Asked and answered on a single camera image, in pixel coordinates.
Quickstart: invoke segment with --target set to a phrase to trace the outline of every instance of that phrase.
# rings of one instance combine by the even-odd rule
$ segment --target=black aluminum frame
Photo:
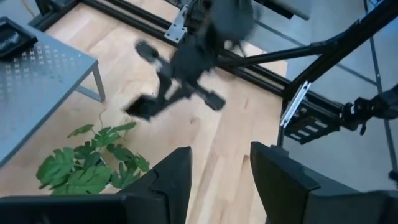
[[[43,11],[44,14],[36,17],[30,22],[30,25],[41,31],[47,30],[78,3],[83,3],[167,44],[178,47],[176,43],[164,37],[165,31],[171,26],[171,22],[123,0],[107,0],[107,2],[137,17],[141,17],[145,22],[95,0],[69,0],[67,4],[62,6],[54,4],[55,0],[36,1],[38,5],[41,6],[40,11]],[[284,99],[282,104],[283,111],[285,110],[287,102],[291,100],[301,84],[305,81],[314,82],[317,78],[321,77],[373,34],[390,23],[390,21],[394,20],[397,15],[398,1],[383,0],[379,2],[374,10],[365,15],[362,19],[357,20],[346,31],[324,42],[317,42],[306,47],[281,50],[246,58],[242,58],[230,51],[224,50],[221,52],[221,60],[218,66],[243,80],[282,97]],[[321,54],[321,56],[293,81],[258,65],[260,63],[319,54]],[[278,137],[279,145],[282,145],[282,138],[284,135],[292,137],[304,144],[330,132],[337,131],[340,126],[351,130],[356,128],[341,123],[339,113],[343,106],[342,104],[326,99],[312,91],[306,94],[306,98],[302,101],[300,106],[305,113],[294,118],[289,123],[286,130],[280,128]],[[316,121],[325,125],[322,131],[319,131],[316,135],[311,137],[306,137],[304,135],[301,135],[300,139],[293,137],[293,134],[300,135],[298,131],[308,123],[314,123]]]

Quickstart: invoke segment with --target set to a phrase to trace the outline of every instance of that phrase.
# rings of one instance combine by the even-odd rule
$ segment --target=perforated metal tabletop
[[[10,62],[0,61],[0,167],[72,93],[105,99],[98,62],[27,25],[38,42]],[[79,84],[94,73],[99,95]]]

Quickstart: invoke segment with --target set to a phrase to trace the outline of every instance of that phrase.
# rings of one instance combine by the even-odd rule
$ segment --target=cable
[[[21,0],[21,3],[24,5],[25,9],[29,12],[29,14],[32,16],[32,18],[35,17],[35,14],[33,11],[30,9],[30,7],[26,4],[25,0]]]

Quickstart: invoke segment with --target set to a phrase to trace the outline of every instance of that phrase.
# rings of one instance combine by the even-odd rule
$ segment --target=green plant
[[[94,137],[74,149],[54,150],[54,155],[48,156],[36,173],[41,183],[39,188],[50,187],[52,195],[99,194],[108,184],[123,189],[133,183],[149,170],[149,163],[116,141],[124,138],[135,125],[135,122],[130,122],[104,128],[101,122],[101,130],[97,133],[92,124],[74,130],[68,138],[88,132],[92,132]],[[118,171],[112,172],[102,159],[104,149],[120,161]]]

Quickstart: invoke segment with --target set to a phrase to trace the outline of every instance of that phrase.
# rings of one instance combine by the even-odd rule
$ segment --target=wooden floor
[[[161,0],[131,1],[144,9],[172,20],[177,9]],[[48,34],[99,60],[107,100],[98,103],[77,92],[50,117],[27,144],[0,171],[0,196],[48,194],[39,190],[35,178],[38,165],[58,147],[75,147],[91,135],[67,139],[83,124],[100,128],[131,120],[120,111],[140,93],[155,93],[158,80],[154,68],[134,50],[138,38],[145,38],[170,55],[173,48],[84,5],[79,5],[51,27]],[[245,46],[249,55],[262,51]],[[265,67],[285,74],[285,62]],[[174,149],[193,149],[193,183],[187,223],[264,223],[266,214],[252,179],[249,146],[251,141],[275,144],[281,99],[239,78],[216,70],[201,83],[226,98],[220,112],[194,96],[164,111],[151,123],[138,121],[126,136],[126,145],[156,164]],[[93,77],[84,86],[95,89]]]

